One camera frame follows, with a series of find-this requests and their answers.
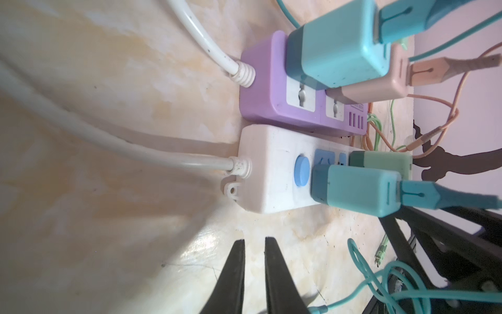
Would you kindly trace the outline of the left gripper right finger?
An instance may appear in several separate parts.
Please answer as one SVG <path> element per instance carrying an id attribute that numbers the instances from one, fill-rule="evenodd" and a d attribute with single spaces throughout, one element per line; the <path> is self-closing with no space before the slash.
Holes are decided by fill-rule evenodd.
<path id="1" fill-rule="evenodd" d="M 275 238 L 265 238 L 264 256 L 267 312 L 309 314 Z"/>

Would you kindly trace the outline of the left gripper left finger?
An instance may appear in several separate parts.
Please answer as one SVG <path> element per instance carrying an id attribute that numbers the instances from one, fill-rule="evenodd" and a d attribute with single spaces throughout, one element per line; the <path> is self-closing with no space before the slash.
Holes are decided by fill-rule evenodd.
<path id="1" fill-rule="evenodd" d="M 200 314 L 241 314 L 244 300 L 245 241 L 234 242 L 222 273 Z"/>

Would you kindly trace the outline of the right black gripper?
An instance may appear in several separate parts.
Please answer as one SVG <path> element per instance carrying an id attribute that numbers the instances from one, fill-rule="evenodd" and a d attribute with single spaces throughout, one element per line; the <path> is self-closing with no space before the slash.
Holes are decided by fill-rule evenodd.
<path id="1" fill-rule="evenodd" d="M 416 271 L 427 288 L 434 287 L 397 223 L 404 221 L 436 271 L 447 280 L 444 291 L 480 292 L 483 287 L 501 291 L 501 216 L 462 207 L 447 208 L 446 212 L 473 222 L 481 229 L 470 234 L 453 223 L 407 206 L 380 219 L 398 261 Z"/>

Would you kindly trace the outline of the dark teal charger plug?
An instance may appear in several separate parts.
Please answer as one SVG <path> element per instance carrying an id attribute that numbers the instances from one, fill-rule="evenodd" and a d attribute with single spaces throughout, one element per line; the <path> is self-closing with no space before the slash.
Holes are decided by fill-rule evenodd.
<path id="1" fill-rule="evenodd" d="M 386 217 L 401 207 L 397 171 L 340 165 L 312 169 L 311 196 L 318 203 L 374 217 Z"/>

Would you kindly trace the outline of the green charger plug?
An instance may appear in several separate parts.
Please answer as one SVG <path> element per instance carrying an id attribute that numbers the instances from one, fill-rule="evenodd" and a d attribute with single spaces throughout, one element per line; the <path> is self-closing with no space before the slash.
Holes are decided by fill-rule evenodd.
<path id="1" fill-rule="evenodd" d="M 350 166 L 397 171 L 404 180 L 411 180 L 412 164 L 413 157 L 407 153 L 355 150 L 349 154 Z"/>

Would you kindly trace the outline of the pink charger plug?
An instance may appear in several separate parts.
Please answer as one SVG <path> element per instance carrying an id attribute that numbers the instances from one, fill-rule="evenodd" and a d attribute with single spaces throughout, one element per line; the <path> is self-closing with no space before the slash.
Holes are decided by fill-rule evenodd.
<path id="1" fill-rule="evenodd" d="M 388 73 L 380 78 L 326 90 L 326 95 L 345 105 L 383 102 L 401 99 L 410 92 L 407 83 L 409 59 L 400 44 L 393 44 L 390 51 Z"/>

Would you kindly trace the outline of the light teal charger plug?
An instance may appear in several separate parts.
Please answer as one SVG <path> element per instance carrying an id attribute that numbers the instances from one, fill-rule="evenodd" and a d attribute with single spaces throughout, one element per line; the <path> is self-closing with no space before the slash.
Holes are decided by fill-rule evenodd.
<path id="1" fill-rule="evenodd" d="M 374 41 L 374 1 L 351 1 L 291 32 L 287 76 L 315 90 L 327 90 L 385 76 L 390 44 Z"/>

